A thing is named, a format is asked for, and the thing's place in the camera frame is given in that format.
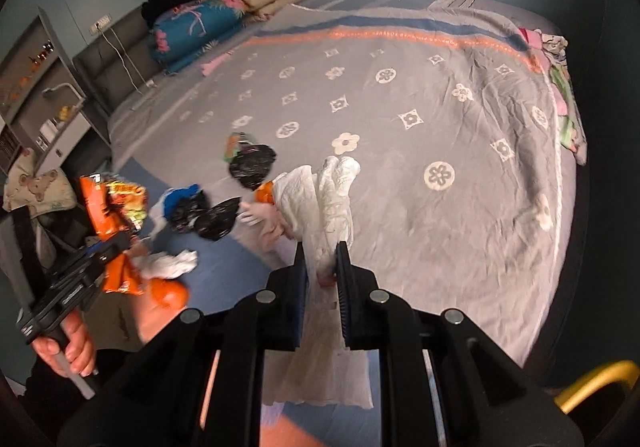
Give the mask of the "person's left hand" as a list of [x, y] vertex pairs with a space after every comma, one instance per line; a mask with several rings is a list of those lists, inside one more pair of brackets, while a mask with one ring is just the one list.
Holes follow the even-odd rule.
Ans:
[[64, 349], [67, 368], [58, 361], [58, 356], [61, 355], [60, 344], [50, 337], [37, 337], [32, 342], [32, 349], [63, 378], [67, 378], [70, 372], [82, 377], [92, 375], [96, 367], [96, 346], [81, 312], [77, 309], [71, 311], [62, 322], [62, 330], [68, 338]]

